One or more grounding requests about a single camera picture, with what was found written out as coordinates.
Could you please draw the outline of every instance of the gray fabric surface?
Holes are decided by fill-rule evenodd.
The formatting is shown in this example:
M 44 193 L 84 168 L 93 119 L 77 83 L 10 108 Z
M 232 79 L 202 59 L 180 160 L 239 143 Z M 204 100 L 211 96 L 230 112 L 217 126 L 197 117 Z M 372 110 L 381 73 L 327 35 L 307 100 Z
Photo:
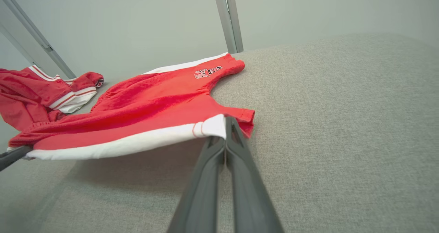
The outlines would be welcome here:
M 234 55 L 246 68 L 212 95 L 256 110 L 248 144 L 286 232 L 438 231 L 438 55 L 396 35 Z M 165 232 L 202 143 L 19 161 L 0 173 L 1 231 Z M 232 232 L 227 169 L 219 197 L 218 231 Z

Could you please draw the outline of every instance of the embroidered logo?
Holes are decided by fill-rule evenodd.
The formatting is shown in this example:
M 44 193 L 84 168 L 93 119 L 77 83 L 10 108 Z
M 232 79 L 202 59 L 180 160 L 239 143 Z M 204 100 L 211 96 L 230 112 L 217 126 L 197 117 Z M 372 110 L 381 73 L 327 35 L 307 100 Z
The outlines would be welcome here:
M 213 69 L 201 69 L 201 70 L 195 71 L 195 74 L 193 74 L 193 76 L 196 79 L 200 79 L 200 78 L 204 78 L 204 77 L 209 77 L 209 75 L 217 72 L 220 69 L 222 69 L 221 66 L 217 66 L 216 68 L 213 68 Z

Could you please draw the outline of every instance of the red garment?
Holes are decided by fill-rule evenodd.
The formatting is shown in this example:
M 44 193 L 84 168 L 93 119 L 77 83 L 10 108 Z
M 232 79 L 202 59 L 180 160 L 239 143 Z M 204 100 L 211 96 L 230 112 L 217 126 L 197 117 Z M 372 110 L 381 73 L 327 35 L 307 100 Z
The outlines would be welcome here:
M 218 57 L 197 66 L 177 70 L 170 66 L 164 69 L 167 72 L 162 72 L 160 68 L 122 81 L 108 89 L 90 113 L 69 115 L 57 122 L 33 125 L 11 139 L 10 147 L 35 144 L 34 150 L 40 152 L 72 150 L 63 157 L 35 156 L 47 159 L 119 156 L 132 153 L 128 148 L 140 145 L 139 141 L 145 143 L 136 146 L 137 151 L 216 135 L 214 128 L 218 122 L 212 125 L 207 119 L 220 114 L 235 117 L 244 134 L 249 137 L 253 129 L 254 111 L 224 107 L 210 96 L 210 90 L 218 80 L 242 71 L 244 63 L 228 53 Z M 136 139 L 135 143 L 128 141 L 127 137 L 132 139 L 138 134 L 144 137 Z M 117 148 L 127 148 L 127 152 Z M 85 150 L 96 154 L 76 156 L 75 152 Z
M 21 71 L 0 69 L 0 112 L 5 122 L 21 131 L 36 123 L 55 122 L 95 95 L 103 81 L 94 72 L 61 80 L 36 66 Z

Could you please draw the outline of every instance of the red fabric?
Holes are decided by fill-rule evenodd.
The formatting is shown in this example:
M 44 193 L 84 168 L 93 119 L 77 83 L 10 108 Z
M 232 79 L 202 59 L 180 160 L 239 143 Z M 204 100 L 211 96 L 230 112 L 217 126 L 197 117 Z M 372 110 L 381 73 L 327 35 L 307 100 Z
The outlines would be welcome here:
M 108 89 L 89 114 L 34 125 L 11 139 L 9 145 L 37 143 L 34 148 L 44 150 L 83 147 L 149 130 L 202 122 L 218 114 L 235 117 L 249 137 L 254 111 L 224 107 L 210 97 L 210 90 L 220 78 L 241 72 L 244 66 L 243 61 L 227 54 L 186 69 L 138 75 Z M 203 69 L 207 77 L 197 79 Z
M 51 104 L 71 91 L 95 86 L 100 79 L 102 75 L 88 72 L 66 83 L 59 76 L 48 77 L 35 66 L 21 71 L 0 69 L 1 115 L 21 131 L 34 124 L 55 122 L 65 114 L 49 108 Z

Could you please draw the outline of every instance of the red and white clothing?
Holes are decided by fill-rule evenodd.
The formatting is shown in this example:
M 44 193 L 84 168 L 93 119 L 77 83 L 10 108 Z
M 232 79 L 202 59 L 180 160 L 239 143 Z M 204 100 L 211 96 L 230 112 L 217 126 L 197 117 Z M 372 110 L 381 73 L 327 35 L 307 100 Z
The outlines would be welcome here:
M 254 111 L 210 97 L 218 80 L 243 68 L 243 61 L 224 53 L 154 69 L 108 89 L 90 113 L 32 125 L 9 144 L 34 144 L 32 158 L 115 157 L 205 136 L 225 138 L 224 116 L 235 117 L 249 137 Z
M 21 71 L 0 69 L 0 112 L 5 122 L 21 131 L 33 124 L 55 122 L 87 103 L 103 81 L 94 72 L 62 80 L 37 66 Z

